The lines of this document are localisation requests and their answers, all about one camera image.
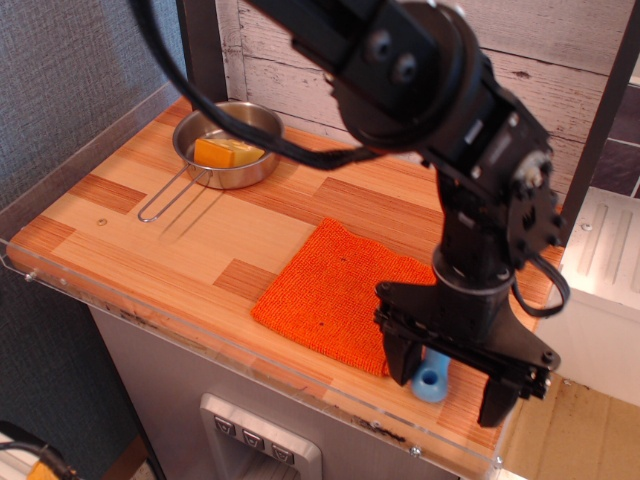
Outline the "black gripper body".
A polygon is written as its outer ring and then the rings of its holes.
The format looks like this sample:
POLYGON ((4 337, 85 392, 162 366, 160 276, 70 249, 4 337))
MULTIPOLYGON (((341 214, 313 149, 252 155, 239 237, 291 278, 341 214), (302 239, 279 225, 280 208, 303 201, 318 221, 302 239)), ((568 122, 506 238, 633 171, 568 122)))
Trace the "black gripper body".
POLYGON ((419 337, 425 347, 517 388, 520 398, 544 398, 560 358, 511 309, 514 273, 480 283, 455 272, 435 275, 433 285, 376 286, 381 333, 419 337))

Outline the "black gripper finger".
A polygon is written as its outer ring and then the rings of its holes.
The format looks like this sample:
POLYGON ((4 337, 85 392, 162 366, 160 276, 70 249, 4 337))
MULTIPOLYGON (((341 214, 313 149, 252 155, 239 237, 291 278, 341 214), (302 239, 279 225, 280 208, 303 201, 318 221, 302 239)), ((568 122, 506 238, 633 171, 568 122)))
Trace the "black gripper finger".
POLYGON ((421 339, 416 336, 383 334, 383 348, 389 373, 398 385, 404 386, 421 365, 423 346, 421 339))
POLYGON ((484 389, 478 417, 482 428, 499 427, 519 398, 519 390, 490 378, 484 389))

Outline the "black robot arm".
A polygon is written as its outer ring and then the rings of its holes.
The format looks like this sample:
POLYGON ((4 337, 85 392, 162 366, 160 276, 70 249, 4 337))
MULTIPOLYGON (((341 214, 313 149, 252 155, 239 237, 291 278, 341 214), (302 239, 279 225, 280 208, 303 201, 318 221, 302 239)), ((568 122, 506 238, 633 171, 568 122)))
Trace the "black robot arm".
POLYGON ((463 15, 436 2, 259 1, 295 50, 332 78, 349 133, 371 151, 414 152, 437 171, 444 228, 432 286, 380 283, 377 323, 392 378, 434 350, 488 377, 478 422, 500 425, 543 397, 559 355, 509 301, 533 264, 569 288, 542 252, 561 241, 546 129, 496 81, 463 15))

